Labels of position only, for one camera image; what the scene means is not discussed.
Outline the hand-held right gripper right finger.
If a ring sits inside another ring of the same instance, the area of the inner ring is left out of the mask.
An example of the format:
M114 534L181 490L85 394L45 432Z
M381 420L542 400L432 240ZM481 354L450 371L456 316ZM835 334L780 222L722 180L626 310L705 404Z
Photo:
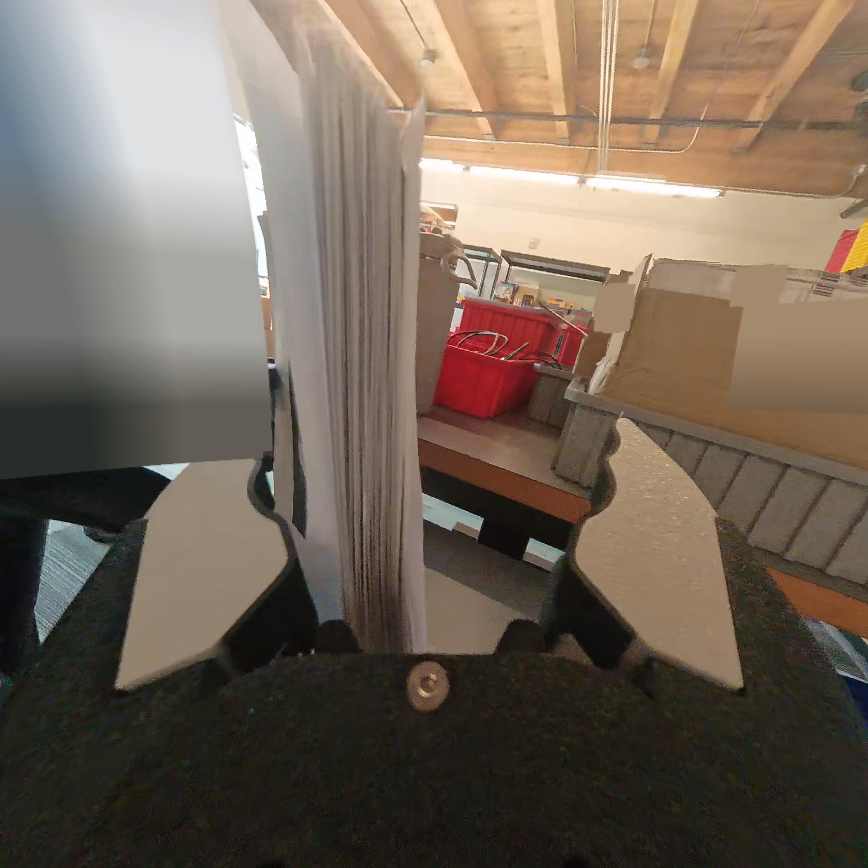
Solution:
M637 424L604 439L591 509L550 596L550 652L637 677L652 663L744 687L717 515Z

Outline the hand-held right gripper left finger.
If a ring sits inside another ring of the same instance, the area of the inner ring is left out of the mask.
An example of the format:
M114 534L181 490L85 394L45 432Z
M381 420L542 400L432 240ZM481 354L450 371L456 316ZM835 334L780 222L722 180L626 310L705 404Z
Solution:
M193 462L145 517L114 687L213 660L231 677L312 650L319 619L271 459Z

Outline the stack of white paper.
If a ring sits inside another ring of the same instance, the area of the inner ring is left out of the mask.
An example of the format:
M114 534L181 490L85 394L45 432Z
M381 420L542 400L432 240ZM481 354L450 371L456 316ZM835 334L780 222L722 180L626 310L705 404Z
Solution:
M324 28L287 54L217 2L264 188L278 373L274 494L322 621L364 650L425 640L416 406L425 100L398 121Z

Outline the long grey ribbed crate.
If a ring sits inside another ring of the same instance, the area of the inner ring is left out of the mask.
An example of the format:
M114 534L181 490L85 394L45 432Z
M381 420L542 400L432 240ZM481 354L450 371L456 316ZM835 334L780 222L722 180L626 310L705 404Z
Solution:
M577 380L552 468L594 485L609 430L633 422L688 474L768 566L866 602L867 476L830 459L589 395Z

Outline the small grey ribbed crate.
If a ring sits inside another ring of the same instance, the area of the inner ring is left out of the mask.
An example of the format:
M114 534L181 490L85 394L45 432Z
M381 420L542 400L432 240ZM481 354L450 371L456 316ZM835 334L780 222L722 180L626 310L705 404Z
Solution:
M566 390L575 378L574 372L546 363L535 363L534 370L538 377L528 402L527 416L533 422L562 431L573 406L566 397Z

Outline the brown cardboard box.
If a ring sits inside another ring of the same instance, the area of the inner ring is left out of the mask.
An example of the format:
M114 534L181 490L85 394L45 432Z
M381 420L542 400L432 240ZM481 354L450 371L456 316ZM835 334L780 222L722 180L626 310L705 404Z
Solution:
M866 276L657 259L599 394L866 469Z

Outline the small red plastic bin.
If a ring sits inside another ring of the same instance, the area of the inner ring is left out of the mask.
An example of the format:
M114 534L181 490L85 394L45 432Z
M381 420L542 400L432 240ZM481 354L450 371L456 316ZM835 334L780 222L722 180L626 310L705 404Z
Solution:
M504 360L447 345L433 404L473 418L494 418L525 406L539 377L531 360Z

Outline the large red plastic bin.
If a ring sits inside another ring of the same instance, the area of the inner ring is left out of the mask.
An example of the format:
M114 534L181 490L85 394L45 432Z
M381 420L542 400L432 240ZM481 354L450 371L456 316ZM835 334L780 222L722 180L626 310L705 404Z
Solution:
M520 307L498 300L465 298L450 334L465 349L499 358L553 363L571 370L590 335L589 324L548 307Z

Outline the black metal shelving rack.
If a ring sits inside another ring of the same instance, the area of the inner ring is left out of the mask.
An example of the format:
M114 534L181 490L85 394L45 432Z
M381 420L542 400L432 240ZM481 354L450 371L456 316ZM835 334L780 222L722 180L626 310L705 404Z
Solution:
M607 267L593 266L565 259L554 259L512 251L501 251L501 261L507 266L505 279L516 268L535 274L548 274L564 278L584 279L597 284L605 283L610 274Z

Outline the yellow and red storage bin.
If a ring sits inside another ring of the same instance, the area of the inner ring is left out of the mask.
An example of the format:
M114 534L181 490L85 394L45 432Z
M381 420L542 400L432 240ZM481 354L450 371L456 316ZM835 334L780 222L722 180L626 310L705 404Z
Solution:
M858 230L845 230L832 249L824 272L848 274L867 267L867 220Z

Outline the fluorescent ceiling light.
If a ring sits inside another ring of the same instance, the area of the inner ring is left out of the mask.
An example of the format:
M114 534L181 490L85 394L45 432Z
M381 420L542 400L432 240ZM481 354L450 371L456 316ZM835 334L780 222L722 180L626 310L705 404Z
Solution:
M700 201L718 199L724 194L721 189L717 188L629 175L594 175L585 179L583 184L588 189L593 190L648 194Z
M521 181L559 187L578 186L582 181L577 175L488 166L470 166L466 168L465 173L484 179Z

